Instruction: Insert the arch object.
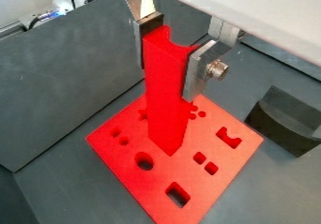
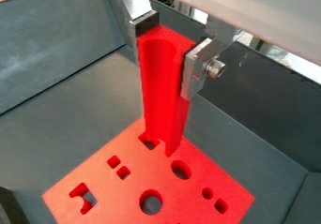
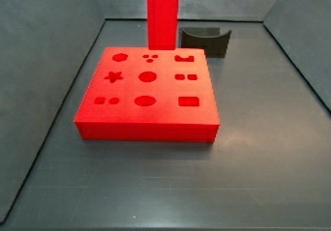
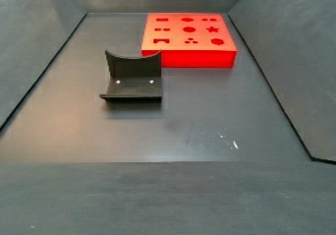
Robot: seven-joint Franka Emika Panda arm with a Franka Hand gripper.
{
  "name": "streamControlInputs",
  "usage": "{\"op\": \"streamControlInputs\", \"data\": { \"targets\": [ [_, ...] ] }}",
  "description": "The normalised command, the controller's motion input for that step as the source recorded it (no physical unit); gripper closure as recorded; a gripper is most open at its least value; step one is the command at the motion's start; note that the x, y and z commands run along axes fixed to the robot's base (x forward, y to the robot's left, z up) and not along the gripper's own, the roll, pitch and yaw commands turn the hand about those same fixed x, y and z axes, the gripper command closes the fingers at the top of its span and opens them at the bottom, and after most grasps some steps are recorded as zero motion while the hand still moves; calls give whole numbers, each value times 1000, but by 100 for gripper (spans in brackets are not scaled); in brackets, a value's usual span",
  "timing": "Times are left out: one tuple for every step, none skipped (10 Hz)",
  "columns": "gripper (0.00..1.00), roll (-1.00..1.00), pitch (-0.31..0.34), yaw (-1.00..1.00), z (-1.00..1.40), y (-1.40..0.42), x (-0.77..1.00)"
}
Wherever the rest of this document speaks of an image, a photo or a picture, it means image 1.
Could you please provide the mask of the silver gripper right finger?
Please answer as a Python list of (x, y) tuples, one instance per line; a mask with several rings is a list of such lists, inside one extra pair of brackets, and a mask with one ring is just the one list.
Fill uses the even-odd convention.
[(188, 56), (182, 91), (182, 98), (187, 102), (192, 102), (202, 93), (210, 78), (218, 81), (224, 78), (228, 65), (222, 62), (222, 57), (239, 42), (242, 34), (243, 32), (238, 27), (216, 17), (210, 18), (210, 39), (200, 44)]

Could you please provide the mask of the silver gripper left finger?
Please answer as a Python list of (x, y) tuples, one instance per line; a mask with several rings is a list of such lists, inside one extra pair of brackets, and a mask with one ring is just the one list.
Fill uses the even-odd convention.
[(143, 64), (143, 36), (163, 24), (164, 15), (155, 10), (152, 0), (125, 0), (132, 15), (137, 65)]

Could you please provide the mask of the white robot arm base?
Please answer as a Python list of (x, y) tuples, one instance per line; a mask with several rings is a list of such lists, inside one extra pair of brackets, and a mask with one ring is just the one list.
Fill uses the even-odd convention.
[(46, 22), (84, 6), (93, 0), (52, 0), (49, 6), (40, 8), (30, 14), (26, 14), (18, 19), (18, 22), (24, 25), (25, 29), (32, 29), (36, 25)]

